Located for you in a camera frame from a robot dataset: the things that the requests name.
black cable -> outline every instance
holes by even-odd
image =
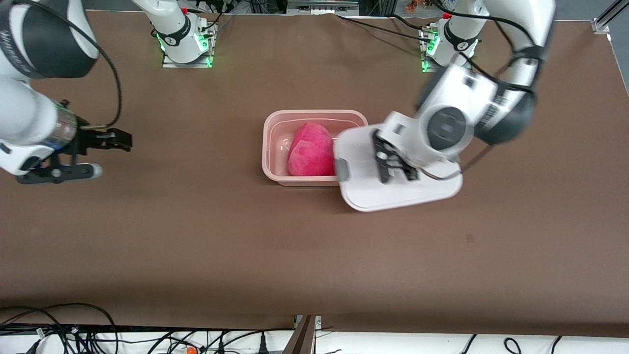
[[[0,329],[0,331],[2,331],[2,333],[0,333],[0,336],[12,336],[14,334],[24,334],[29,332],[30,334],[35,334],[37,332],[38,328],[42,328],[42,327],[50,327],[50,325],[45,324],[43,326],[37,326],[36,328],[33,329],[14,329],[17,328],[17,326],[13,326],[13,325],[6,325],[4,328],[5,329]],[[49,335],[50,333],[48,332],[50,330],[50,328],[46,328],[46,332],[44,332],[44,336]]]
[[[172,336],[172,334],[175,333],[175,331],[170,331],[168,333],[166,333],[165,335],[163,335],[160,339],[158,339],[153,346],[151,346],[151,349],[148,350],[147,354],[151,354],[153,353],[153,351],[157,348],[157,346],[159,345],[159,343],[163,342],[164,340],[168,339],[168,337]]]
[[[205,30],[207,30],[207,29],[209,29],[209,28],[212,28],[212,26],[214,26],[215,24],[217,24],[217,23],[218,23],[218,20],[220,20],[220,18],[221,18],[221,16],[222,16],[222,15],[223,15],[223,13],[222,13],[222,12],[218,13],[218,16],[216,17],[216,20],[214,20],[214,22],[210,23],[209,25],[207,25],[207,26],[205,26],[205,27],[202,27],[202,28],[201,28],[201,31],[205,31]]]
[[[496,72],[494,73],[493,77],[498,78],[500,77],[500,75],[502,75],[505,70],[509,69],[509,67],[511,65],[513,65],[513,63],[518,60],[518,58],[513,57],[511,58],[505,65],[501,66],[500,69],[496,70]]]
[[[223,335],[218,338],[218,350],[215,351],[217,354],[225,354],[225,344],[223,343]]]
[[[120,119],[120,115],[122,114],[122,87],[120,83],[120,76],[118,75],[118,70],[116,70],[116,66],[114,65],[111,58],[109,58],[107,53],[101,48],[100,45],[98,45],[98,43],[96,43],[95,40],[93,40],[90,36],[88,36],[77,25],[70,22],[67,18],[63,17],[61,14],[59,14],[52,8],[49,8],[48,6],[42,3],[38,3],[32,0],[11,0],[11,1],[13,2],[13,4],[25,4],[25,5],[35,6],[56,16],[58,19],[63,21],[66,25],[72,27],[72,29],[74,29],[81,36],[83,36],[83,38],[85,38],[91,45],[93,45],[96,48],[96,50],[98,50],[98,52],[103,56],[103,58],[105,58],[105,61],[107,62],[107,64],[109,64],[109,68],[111,68],[111,72],[114,75],[114,80],[116,80],[116,90],[118,91],[118,107],[116,110],[116,116],[112,119],[111,122],[107,123],[105,127],[109,128],[109,127],[112,127],[114,124],[116,124],[118,120]]]
[[[513,342],[513,344],[515,344],[515,347],[518,349],[518,351],[511,350],[511,348],[509,348],[509,342]],[[511,354],[522,354],[522,349],[520,349],[520,345],[513,338],[510,338],[510,337],[505,338],[503,344],[504,344],[504,349],[507,349],[507,351],[510,352]]]
[[[225,344],[223,344],[223,346],[228,346],[229,344],[232,344],[233,342],[239,339],[242,339],[244,337],[250,336],[252,334],[262,333],[262,332],[271,332],[271,331],[293,331],[293,329],[286,329],[286,328],[260,329],[258,331],[241,334],[240,336],[237,336],[236,338],[233,338],[232,340],[228,340],[227,342],[225,342]]]
[[[41,309],[36,308],[36,307],[27,307],[27,306],[7,306],[7,307],[2,307],[0,308],[1,310],[5,310],[5,309],[29,309],[29,311],[26,312],[22,312],[21,314],[18,314],[16,316],[13,316],[12,318],[0,323],[0,326],[10,322],[10,321],[14,321],[16,319],[22,318],[26,315],[35,313],[35,312],[41,312],[44,314],[47,314],[47,312],[45,310],[49,310],[49,309],[54,309],[57,307],[72,307],[72,306],[82,306],[82,307],[89,307],[91,309],[95,309],[97,311],[99,311],[100,313],[104,314],[105,317],[107,318],[107,320],[109,321],[109,323],[111,324],[111,328],[112,331],[114,332],[114,335],[116,336],[116,340],[118,340],[118,330],[116,329],[116,324],[114,323],[113,318],[111,317],[111,315],[105,311],[105,309],[103,309],[102,307],[96,306],[96,305],[92,305],[92,304],[88,304],[86,302],[69,302],[67,304],[57,304],[57,305],[51,305],[51,306],[46,306],[46,307],[42,307]],[[50,316],[50,314],[47,314],[47,316],[50,319],[54,319],[54,317]],[[116,351],[115,354],[118,354],[118,342],[116,342]]]
[[[70,351],[72,352],[72,354],[82,354],[81,352],[77,353],[76,351],[74,351],[74,348],[70,345],[70,342],[68,341],[68,348],[70,349]]]
[[[502,22],[502,23],[506,23],[507,25],[511,25],[517,29],[519,29],[520,31],[522,31],[522,33],[524,33],[524,35],[527,37],[527,39],[531,42],[532,45],[535,45],[535,41],[533,40],[533,36],[531,36],[531,33],[529,33],[526,28],[524,28],[521,24],[508,20],[506,18],[500,18],[500,17],[495,17],[495,16],[481,16],[478,14],[467,14],[467,13],[456,13],[454,11],[448,10],[443,6],[443,3],[441,2],[441,0],[435,0],[433,2],[435,4],[435,6],[447,13],[447,14],[451,14],[452,16],[459,16],[459,17],[467,17],[467,18],[479,18],[482,20],[491,20],[491,21],[496,21],[496,22]]]
[[[197,353],[199,353],[199,351],[201,351],[201,349],[200,349],[198,346],[196,346],[196,345],[194,345],[194,344],[192,344],[192,343],[190,343],[190,342],[186,341],[186,339],[187,339],[188,337],[192,336],[194,333],[197,333],[197,331],[190,332],[190,333],[188,333],[187,335],[185,335],[185,336],[184,336],[183,338],[181,338],[181,339],[177,339],[177,338],[175,338],[175,337],[170,337],[169,339],[171,339],[171,340],[174,340],[174,341],[175,341],[175,345],[174,345],[174,346],[173,346],[173,345],[171,345],[171,348],[169,348],[169,349],[168,349],[168,352],[167,352],[167,353],[168,353],[168,354],[172,354],[172,352],[173,352],[175,349],[177,349],[177,347],[178,347],[180,344],[185,344],[185,345],[187,345],[187,346],[191,346],[191,347],[193,347],[194,349],[197,349]]]
[[[217,341],[221,340],[221,339],[223,338],[223,336],[224,336],[225,334],[229,333],[229,332],[230,332],[230,330],[222,331],[222,332],[221,332],[221,335],[220,335],[220,336],[218,336],[218,337],[216,337],[216,339],[214,339],[212,342],[208,343],[208,345],[207,345],[205,348],[203,348],[203,350],[201,350],[201,352],[200,352],[199,354],[203,354],[203,353],[205,353],[206,351],[210,350],[209,348],[210,348],[211,346],[213,346],[213,345],[214,345],[214,343],[216,343]]]
[[[440,177],[437,176],[435,174],[432,174],[428,171],[426,171],[423,168],[418,168],[423,174],[427,175],[428,177],[432,178],[433,180],[437,180],[437,181],[447,181],[447,180],[451,180],[452,178],[455,178],[456,176],[460,175],[460,174],[464,174],[468,169],[470,169],[473,165],[475,165],[475,163],[479,162],[482,158],[485,157],[485,155],[489,154],[489,151],[491,151],[491,149],[493,149],[494,146],[493,145],[487,145],[483,150],[481,150],[478,154],[476,154],[476,156],[474,156],[468,163],[466,163],[465,165],[463,165],[463,167],[461,168],[460,171],[456,171],[454,173],[451,173],[447,176],[444,177]],[[470,338],[470,343],[472,343],[472,341],[475,338],[475,334],[472,335],[472,338]]]
[[[513,44],[513,41],[511,40],[511,37],[509,37],[509,35],[504,31],[504,28],[500,25],[500,22],[498,22],[498,21],[494,21],[494,22],[495,22],[496,26],[498,27],[498,30],[500,31],[500,34],[503,35],[504,39],[509,44],[509,48],[511,49],[511,53],[515,53],[515,45]]]
[[[261,3],[256,3],[255,1],[252,1],[252,0],[243,0],[243,1],[245,1],[246,3],[249,3],[249,4],[254,4],[254,5],[266,5],[267,2],[268,2],[267,0],[262,1]]]
[[[85,343],[86,343],[86,351],[89,351],[93,354],[99,354],[96,346],[94,345],[94,343],[92,342],[92,339],[90,338],[91,333],[87,332],[85,334]],[[76,334],[77,337],[81,338],[81,335],[79,333]]]
[[[555,340],[552,342],[552,347],[550,349],[550,354],[555,354],[555,347],[557,346],[557,343],[559,343],[559,340],[561,340],[563,336],[558,336],[557,338],[555,338]]]
[[[18,314],[16,316],[13,316],[11,319],[8,319],[7,321],[4,321],[3,323],[0,323],[0,326],[4,326],[11,320],[24,317],[27,314],[32,314],[35,312],[40,312],[44,314],[56,325],[56,328],[54,326],[51,326],[51,329],[55,332],[57,336],[59,336],[59,340],[61,341],[61,344],[63,344],[64,346],[64,354],[68,354],[68,347],[70,347],[70,349],[74,352],[74,349],[72,349],[72,347],[70,346],[70,343],[68,342],[68,339],[65,337],[64,328],[61,326],[59,321],[50,313],[48,313],[45,309],[39,309],[37,307],[29,307],[29,306],[7,306],[7,307],[0,308],[0,311],[3,311],[3,310],[27,310],[27,311],[22,312],[21,314]]]
[[[470,350],[470,346],[472,345],[472,342],[474,341],[474,339],[476,339],[476,336],[478,334],[472,334],[472,336],[470,337],[469,340],[467,340],[467,344],[465,345],[465,349],[463,349],[463,351],[461,352],[461,354],[467,354],[467,351]]]
[[[512,83],[507,83],[506,81],[502,81],[502,80],[498,79],[497,77],[494,77],[490,73],[486,72],[483,68],[481,68],[478,64],[476,64],[470,57],[465,55],[463,52],[459,52],[459,54],[463,58],[465,58],[467,60],[467,62],[470,63],[470,65],[473,68],[475,68],[483,76],[487,77],[488,79],[490,79],[491,81],[495,82],[496,84],[502,85],[502,86],[506,86],[507,89],[511,89],[513,91],[523,91],[523,92],[530,93],[533,96],[535,96],[535,92],[533,91],[533,89],[530,86],[512,84]]]
[[[267,348],[267,337],[264,335],[264,332],[260,333],[260,348],[258,349],[258,354],[269,354],[269,349]]]
[[[406,38],[410,38],[410,39],[414,39],[414,40],[418,40],[420,42],[430,42],[430,40],[428,38],[420,38],[420,37],[416,37],[416,36],[411,36],[411,35],[407,35],[405,33],[400,33],[400,32],[396,32],[396,31],[392,31],[392,30],[388,30],[387,28],[382,28],[382,27],[378,27],[378,26],[374,26],[374,25],[370,25],[368,23],[364,23],[364,22],[360,22],[360,21],[356,21],[353,20],[351,18],[346,18],[343,16],[339,16],[337,15],[337,17],[342,18],[345,21],[349,21],[349,22],[354,22],[354,23],[358,23],[359,25],[363,25],[363,26],[367,26],[367,27],[371,27],[371,28],[375,28],[376,30],[380,30],[380,31],[385,31],[385,32],[389,32],[389,33],[393,33],[394,35],[398,35],[398,36],[402,36],[402,37],[406,37]]]
[[[398,19],[398,20],[400,20],[402,23],[404,23],[406,26],[409,26],[410,28],[413,28],[413,29],[415,29],[415,30],[421,30],[421,27],[422,27],[422,26],[415,26],[414,24],[412,24],[412,23],[410,23],[410,22],[406,21],[403,17],[398,16],[398,15],[396,15],[396,14],[394,14],[394,13],[392,13],[392,14],[388,14],[388,15],[387,15],[387,17],[389,17],[389,18],[397,18],[397,19]]]
[[[158,341],[161,338],[154,338],[152,340],[140,340],[140,341],[126,341],[126,340],[118,340],[120,343],[126,343],[126,344],[138,344],[138,343],[148,343],[151,341]],[[116,340],[108,340],[108,339],[98,339],[96,338],[96,341],[100,341],[100,342],[112,342],[112,341],[116,341]]]
[[[26,351],[25,354],[35,354],[37,352],[37,347],[42,342],[42,340],[37,340],[31,347]]]
[[[74,334],[74,338],[75,338],[74,343],[75,343],[75,345],[77,347],[77,351],[79,353],[81,352],[81,348],[79,347],[79,342],[80,342],[83,345],[83,348],[85,348],[85,351],[88,354],[95,354],[93,352],[93,350],[92,351],[90,350],[89,345],[85,341],[83,341],[83,338],[81,338],[81,336],[79,336],[78,333]]]
[[[93,334],[92,336],[92,345],[94,346],[94,349],[96,350],[96,352],[100,351],[102,354],[107,354],[103,348],[101,348],[101,345],[98,344],[98,339],[96,338],[96,333]]]

translucent plastic bin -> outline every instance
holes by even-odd
[[[306,123],[324,126],[336,140],[345,129],[367,125],[365,116],[352,110],[277,111],[264,122],[262,170],[282,186],[338,186],[336,176],[291,176],[288,152],[295,133]]]

brown table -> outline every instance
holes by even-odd
[[[120,70],[119,126],[135,147],[83,159],[103,166],[99,180],[0,174],[0,304],[81,300],[136,325],[264,328],[317,313],[336,330],[629,336],[629,98],[589,23],[557,23],[534,122],[456,197],[363,214],[336,188],[268,180],[262,125],[289,109],[412,114],[430,78],[414,41],[331,15],[238,16],[214,68],[161,69],[143,14],[89,19]],[[482,36],[477,61],[497,69],[508,48],[492,25]],[[91,123],[113,116],[103,61],[35,86]]]

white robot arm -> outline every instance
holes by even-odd
[[[394,112],[378,134],[417,168],[455,159],[473,136],[490,145],[514,139],[535,108],[533,90],[546,54],[554,1],[459,0],[455,12],[491,15],[519,24],[524,31],[500,24],[513,42],[514,53],[506,79],[497,81],[461,67],[472,56],[487,19],[452,16],[438,22],[432,57],[445,69],[426,88],[414,119]],[[408,128],[397,134],[402,121]]]
[[[184,14],[176,0],[133,2],[145,11],[174,62],[190,62],[207,51],[199,39],[207,30],[205,19]],[[102,169],[77,164],[77,154],[87,154],[88,148],[131,149],[130,134],[110,125],[90,127],[67,104],[30,87],[31,79],[85,76],[99,50],[84,35],[96,43],[81,0],[0,1],[0,168],[20,183],[97,178]],[[59,154],[71,155],[72,163],[61,164]]]
[[[462,186],[459,152],[473,137],[491,148],[515,139],[532,119],[555,1],[458,0],[454,12],[436,3],[453,14],[434,24],[437,35],[427,51],[444,67],[421,95],[415,116],[394,111],[382,124],[342,133],[335,144],[341,192],[357,210],[454,196]],[[487,20],[500,22],[513,42],[504,80],[462,67],[475,65],[470,57]]]

pink plush object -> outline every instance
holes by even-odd
[[[293,176],[334,176],[332,135],[320,124],[304,124],[292,141],[288,171]]]

